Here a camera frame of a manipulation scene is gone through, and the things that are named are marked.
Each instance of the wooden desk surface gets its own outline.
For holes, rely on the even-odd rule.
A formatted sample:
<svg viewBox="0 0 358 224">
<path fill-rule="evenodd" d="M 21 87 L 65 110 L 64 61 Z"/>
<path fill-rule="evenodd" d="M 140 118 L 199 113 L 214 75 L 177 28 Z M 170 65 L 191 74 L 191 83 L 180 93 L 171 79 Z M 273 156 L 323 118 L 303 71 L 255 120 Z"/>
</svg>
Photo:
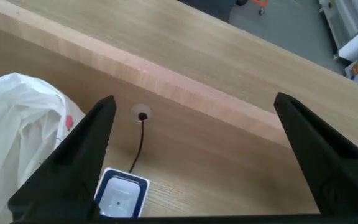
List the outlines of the wooden desk surface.
<svg viewBox="0 0 358 224">
<path fill-rule="evenodd" d="M 155 116 L 135 168 L 153 183 L 146 216 L 316 213 L 288 145 L 264 136 L 269 128 L 282 134 L 277 118 L 270 120 L 274 115 L 266 112 L 274 113 L 278 91 L 297 97 L 358 144 L 358 84 L 180 2 L 9 1 L 169 69 L 151 65 L 154 70 L 143 72 L 133 64 L 139 58 L 131 61 L 125 52 L 72 30 L 61 34 L 64 30 L 55 24 L 0 5 L 0 75 L 17 71 L 43 78 L 83 110 L 107 94 L 116 97 L 114 145 L 106 154 L 107 165 L 125 170 L 132 162 L 139 124 L 128 111 L 134 103 L 150 103 Z M 100 46 L 107 50 L 97 52 Z M 151 74 L 156 70 L 159 79 Z M 260 116 L 239 124 L 222 119 L 232 113 L 210 116 L 208 109 L 217 108 L 203 100 L 179 102 L 186 95 L 197 96 L 183 86 L 169 92 L 154 85 L 164 81 L 163 75 L 174 76 L 170 70 L 265 111 L 244 103 L 249 111 L 242 117 Z M 143 83 L 151 83 L 153 91 Z M 172 80 L 163 84 L 175 88 Z M 175 100 L 156 94 L 160 87 Z M 216 100 L 220 106 L 223 99 Z M 196 103 L 203 105 L 202 112 L 195 110 Z M 246 128 L 253 125 L 263 131 Z"/>
<path fill-rule="evenodd" d="M 292 95 L 358 145 L 358 84 L 178 1 L 9 2 L 272 113 Z"/>
</svg>

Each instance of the white fabric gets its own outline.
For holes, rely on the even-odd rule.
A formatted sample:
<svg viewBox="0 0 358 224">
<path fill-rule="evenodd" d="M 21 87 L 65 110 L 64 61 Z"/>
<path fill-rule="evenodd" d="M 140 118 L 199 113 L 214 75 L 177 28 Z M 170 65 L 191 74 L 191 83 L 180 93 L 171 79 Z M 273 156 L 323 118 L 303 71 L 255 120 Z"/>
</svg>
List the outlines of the white fabric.
<svg viewBox="0 0 358 224">
<path fill-rule="evenodd" d="M 0 223 L 7 201 L 74 127 L 84 113 L 62 92 L 38 78 L 0 77 Z"/>
</svg>

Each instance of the floor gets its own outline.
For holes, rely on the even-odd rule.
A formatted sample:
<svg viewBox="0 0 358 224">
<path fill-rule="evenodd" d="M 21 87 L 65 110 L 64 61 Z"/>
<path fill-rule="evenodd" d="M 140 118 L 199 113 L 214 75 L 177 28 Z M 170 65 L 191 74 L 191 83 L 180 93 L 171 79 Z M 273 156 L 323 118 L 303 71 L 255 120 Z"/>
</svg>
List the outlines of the floor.
<svg viewBox="0 0 358 224">
<path fill-rule="evenodd" d="M 338 74 L 345 66 L 333 60 L 333 47 L 317 0 L 271 0 L 263 16 L 251 0 L 234 6 L 229 23 Z"/>
</svg>

